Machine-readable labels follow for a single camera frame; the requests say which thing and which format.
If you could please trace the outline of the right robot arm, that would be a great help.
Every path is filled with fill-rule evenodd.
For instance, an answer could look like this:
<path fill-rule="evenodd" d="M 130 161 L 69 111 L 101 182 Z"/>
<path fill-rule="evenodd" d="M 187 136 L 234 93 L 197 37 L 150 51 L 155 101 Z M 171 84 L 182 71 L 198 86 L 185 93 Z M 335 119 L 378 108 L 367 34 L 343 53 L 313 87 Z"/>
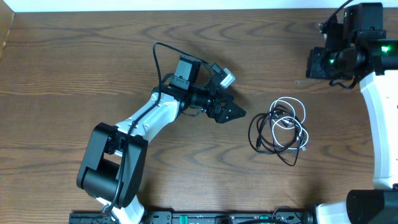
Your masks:
<path fill-rule="evenodd" d="M 319 25 L 324 47 L 310 51 L 306 76 L 330 86 L 360 87 L 368 109 L 374 149 L 372 190 L 350 190 L 346 199 L 305 212 L 304 223 L 397 223 L 397 40 L 387 39 L 380 2 L 340 8 Z"/>

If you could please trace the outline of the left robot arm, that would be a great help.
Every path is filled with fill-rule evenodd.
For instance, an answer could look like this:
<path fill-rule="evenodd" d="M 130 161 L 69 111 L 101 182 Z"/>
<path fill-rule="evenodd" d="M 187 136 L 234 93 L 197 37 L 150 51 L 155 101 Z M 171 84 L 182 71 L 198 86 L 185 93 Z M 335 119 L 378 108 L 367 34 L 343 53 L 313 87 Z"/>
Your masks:
<path fill-rule="evenodd" d="M 175 72 L 161 77 L 149 101 L 115 125 L 98 124 L 90 136 L 76 184 L 103 204 L 86 222 L 139 223 L 145 209 L 137 198 L 147 147 L 155 136 L 185 110 L 204 112 L 223 124 L 246 112 L 227 92 L 235 75 L 218 64 L 183 55 Z"/>

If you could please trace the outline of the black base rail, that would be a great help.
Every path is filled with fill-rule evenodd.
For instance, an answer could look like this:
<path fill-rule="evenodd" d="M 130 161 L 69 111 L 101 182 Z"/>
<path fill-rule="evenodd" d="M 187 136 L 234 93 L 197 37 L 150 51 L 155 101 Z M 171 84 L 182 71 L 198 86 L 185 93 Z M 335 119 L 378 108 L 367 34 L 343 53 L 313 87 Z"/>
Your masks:
<path fill-rule="evenodd" d="M 258 223 L 316 224 L 313 212 L 297 212 L 283 208 L 270 213 L 189 213 L 152 211 L 144 214 L 139 224 L 219 224 L 242 223 L 257 220 Z"/>

